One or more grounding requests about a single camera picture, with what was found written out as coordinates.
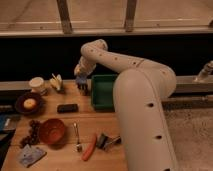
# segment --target dark plate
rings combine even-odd
[[[24,101],[32,98],[36,101],[36,105],[32,108],[32,109],[26,109],[24,107]],[[23,94],[22,96],[20,96],[16,103],[15,103],[15,109],[17,110],[17,112],[24,114],[24,115],[28,115],[28,114],[34,114],[36,112],[38,112],[38,110],[41,108],[42,106],[42,97],[40,94],[38,93],[34,93],[34,92],[27,92],[25,94]]]

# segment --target orange carrot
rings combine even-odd
[[[94,133],[93,136],[92,136],[91,143],[88,145],[88,147],[86,148],[86,150],[82,154],[81,158],[82,158],[83,161],[87,161],[90,158],[90,156],[92,155],[92,153],[95,149],[96,142],[97,142],[97,135]]]

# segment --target cloth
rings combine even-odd
[[[39,147],[31,147],[27,144],[20,152],[18,161],[24,167],[29,167],[45,155],[46,151],[42,150]]]

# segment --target mug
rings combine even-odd
[[[34,77],[29,81],[29,86],[32,89],[32,92],[39,93],[41,95],[46,94],[47,89],[45,87],[45,82],[42,77]]]

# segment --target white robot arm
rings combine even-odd
[[[86,43],[75,74],[89,75],[96,63],[119,74],[113,101],[129,171],[178,171],[161,100],[176,88],[168,66],[107,51],[104,40]]]

